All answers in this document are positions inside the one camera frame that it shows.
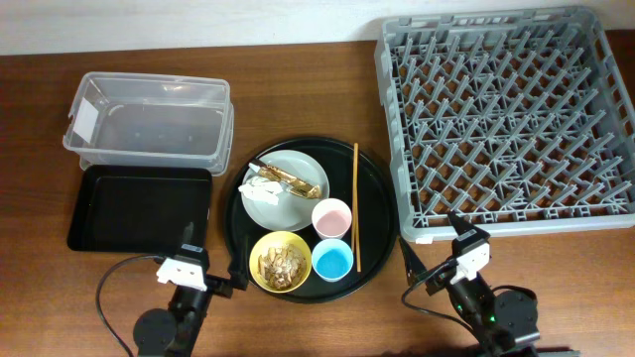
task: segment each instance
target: pink cup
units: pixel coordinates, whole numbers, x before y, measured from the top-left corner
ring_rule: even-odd
[[[321,239],[341,239],[352,222],[350,208],[337,198],[327,198],[316,205],[311,215],[317,235]]]

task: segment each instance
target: food in bowl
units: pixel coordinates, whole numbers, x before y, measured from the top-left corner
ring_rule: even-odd
[[[258,271],[270,288],[284,290],[298,284],[307,269],[307,260],[293,244],[270,247],[258,257]]]

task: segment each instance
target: black round tray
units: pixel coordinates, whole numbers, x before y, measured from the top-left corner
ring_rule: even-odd
[[[352,163],[351,145],[328,138],[292,139],[263,151],[256,158],[278,150],[296,150],[303,152],[324,168],[328,176],[330,197],[339,198],[352,207]],[[247,165],[238,173],[227,200],[225,210],[225,244],[233,256],[246,246],[244,254],[248,259],[256,242],[270,231],[260,227],[247,214],[242,204],[238,187],[247,172]],[[359,207],[359,240],[361,242],[361,273],[353,265],[350,273],[336,283],[323,281],[316,272],[311,271],[309,278],[299,288],[287,294],[263,292],[275,298],[301,303],[318,303],[345,297],[368,283],[386,263],[397,237],[397,207],[392,185],[384,179],[379,168],[359,152],[357,194]],[[313,250],[320,239],[312,225],[296,232]],[[350,245],[350,230],[342,238]],[[251,275],[249,280],[256,283]]]

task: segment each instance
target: cup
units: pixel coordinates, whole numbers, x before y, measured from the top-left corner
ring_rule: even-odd
[[[314,207],[311,221],[321,239],[341,239],[352,222],[350,208],[337,198],[327,198]]]
[[[320,278],[334,283],[344,278],[353,267],[353,251],[342,240],[324,239],[314,248],[311,261]]]

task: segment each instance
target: dish rack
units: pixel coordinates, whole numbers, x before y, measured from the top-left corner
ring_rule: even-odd
[[[633,106],[583,7],[390,19],[375,62],[401,233],[635,224]]]

